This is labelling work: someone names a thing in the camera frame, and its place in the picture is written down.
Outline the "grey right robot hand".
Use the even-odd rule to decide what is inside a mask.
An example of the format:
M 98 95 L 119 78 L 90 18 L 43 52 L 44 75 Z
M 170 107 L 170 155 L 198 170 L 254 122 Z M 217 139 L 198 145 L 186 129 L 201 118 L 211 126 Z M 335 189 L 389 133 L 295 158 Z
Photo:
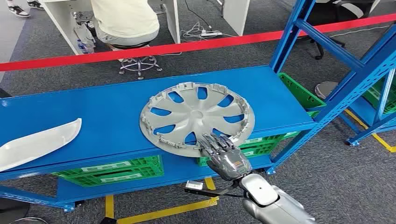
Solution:
M 222 179 L 233 181 L 251 173 L 249 160 L 227 136 L 203 133 L 197 142 L 202 154 L 209 157 L 207 165 Z

